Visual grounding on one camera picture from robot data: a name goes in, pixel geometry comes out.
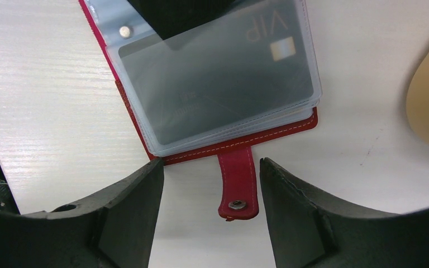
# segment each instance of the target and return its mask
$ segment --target white table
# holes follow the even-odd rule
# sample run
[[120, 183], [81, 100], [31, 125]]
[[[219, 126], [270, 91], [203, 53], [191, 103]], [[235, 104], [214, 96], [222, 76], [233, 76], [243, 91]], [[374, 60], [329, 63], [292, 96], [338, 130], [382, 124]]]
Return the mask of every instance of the white table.
[[[429, 146], [408, 83], [429, 50], [429, 1], [309, 0], [323, 86], [314, 130], [253, 147], [351, 202], [429, 207]], [[0, 0], [0, 161], [22, 213], [52, 210], [148, 161], [76, 0]], [[259, 216], [227, 223], [217, 158], [165, 168], [150, 267], [274, 267]]]

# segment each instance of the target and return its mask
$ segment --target leather tab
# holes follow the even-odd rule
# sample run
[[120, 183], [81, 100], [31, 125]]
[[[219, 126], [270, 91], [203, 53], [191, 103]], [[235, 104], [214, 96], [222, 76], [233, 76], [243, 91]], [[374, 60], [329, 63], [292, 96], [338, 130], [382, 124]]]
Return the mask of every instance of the leather tab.
[[227, 221], [252, 219], [259, 214], [257, 180], [251, 147], [218, 154], [223, 197], [218, 213]]

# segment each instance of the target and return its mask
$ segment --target gray credit card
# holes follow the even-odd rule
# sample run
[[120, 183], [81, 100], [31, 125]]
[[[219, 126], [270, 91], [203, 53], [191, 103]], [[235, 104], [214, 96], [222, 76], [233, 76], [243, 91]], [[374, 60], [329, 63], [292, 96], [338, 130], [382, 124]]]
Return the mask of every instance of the gray credit card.
[[293, 0], [236, 2], [215, 21], [165, 41], [156, 35], [135, 41], [119, 56], [162, 145], [313, 94]]

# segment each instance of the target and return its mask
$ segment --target card chip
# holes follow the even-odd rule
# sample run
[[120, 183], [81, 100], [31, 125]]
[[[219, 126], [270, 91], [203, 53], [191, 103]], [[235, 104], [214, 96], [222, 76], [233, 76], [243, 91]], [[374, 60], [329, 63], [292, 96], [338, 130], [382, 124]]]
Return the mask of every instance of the card chip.
[[270, 43], [270, 51], [272, 52], [272, 58], [274, 61], [285, 59], [292, 55], [295, 55], [295, 44], [293, 43], [293, 37], [287, 37], [273, 43]]

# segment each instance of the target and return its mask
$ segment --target metal snap button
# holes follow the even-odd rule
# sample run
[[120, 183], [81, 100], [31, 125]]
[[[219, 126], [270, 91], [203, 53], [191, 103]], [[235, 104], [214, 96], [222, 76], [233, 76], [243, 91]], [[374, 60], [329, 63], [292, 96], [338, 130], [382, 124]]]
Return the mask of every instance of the metal snap button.
[[122, 38], [127, 39], [131, 37], [132, 32], [128, 26], [122, 26], [121, 28], [119, 28], [119, 34], [122, 36]]
[[228, 204], [228, 207], [234, 210], [243, 209], [246, 207], [246, 202], [244, 200], [236, 200], [236, 201], [230, 202]]

